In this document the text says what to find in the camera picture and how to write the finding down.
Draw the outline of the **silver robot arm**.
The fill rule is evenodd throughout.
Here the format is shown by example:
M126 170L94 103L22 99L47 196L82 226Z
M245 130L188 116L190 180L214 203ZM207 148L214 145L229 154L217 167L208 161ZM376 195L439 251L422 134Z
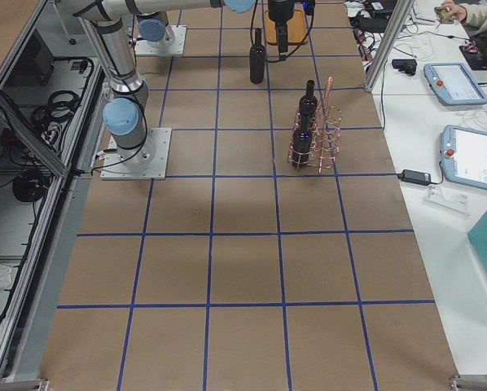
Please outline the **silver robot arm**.
M106 56L106 64L112 78L112 88L116 94L135 94L143 86L143 79L138 74L137 66L130 54L126 38L123 38L122 17L132 15L138 18L141 37L148 42L164 40L167 32L165 16L167 11L181 11L202 8L223 8L242 14L253 9L251 29L254 22L258 1L69 1L72 15L86 20L92 25L95 39L98 40L98 53ZM268 17L274 23L279 58L272 63L285 61L295 53L300 44L288 51L287 23L294 16L296 1L267 1ZM265 49L259 55L259 29L256 29L250 50L250 80L253 84L263 81Z
M139 36L153 46L169 46L174 43L175 35L169 26L166 11L137 15L136 18Z

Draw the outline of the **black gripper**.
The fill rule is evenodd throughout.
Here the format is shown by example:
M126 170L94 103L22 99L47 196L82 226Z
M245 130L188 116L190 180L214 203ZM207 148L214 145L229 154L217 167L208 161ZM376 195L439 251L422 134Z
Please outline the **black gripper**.
M279 61L285 61L288 54L287 22L294 16L295 0L268 0L269 19L276 23L276 37Z

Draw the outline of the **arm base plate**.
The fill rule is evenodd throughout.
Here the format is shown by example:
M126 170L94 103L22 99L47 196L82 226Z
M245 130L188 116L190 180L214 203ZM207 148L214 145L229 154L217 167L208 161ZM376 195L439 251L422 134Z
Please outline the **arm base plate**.
M111 136L108 153L104 158L105 168L101 169L103 180L165 180L168 165L172 130L170 128L150 128L144 146L134 149L131 154L118 149Z
M138 57L169 57L183 55L186 25L160 26L153 32L140 32L135 45Z

